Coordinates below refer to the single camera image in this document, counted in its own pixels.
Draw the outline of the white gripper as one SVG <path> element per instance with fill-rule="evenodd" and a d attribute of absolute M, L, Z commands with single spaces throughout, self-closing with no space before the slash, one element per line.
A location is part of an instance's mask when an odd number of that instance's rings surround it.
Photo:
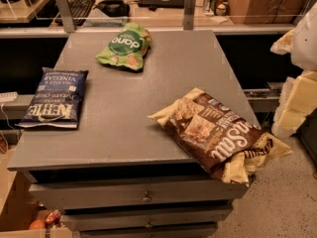
<path fill-rule="evenodd" d="M 290 54 L 291 62 L 304 69 L 296 78 L 286 79 L 273 117 L 272 133 L 287 138 L 317 108 L 317 2 L 294 29 L 273 43 L 270 51 Z"/>

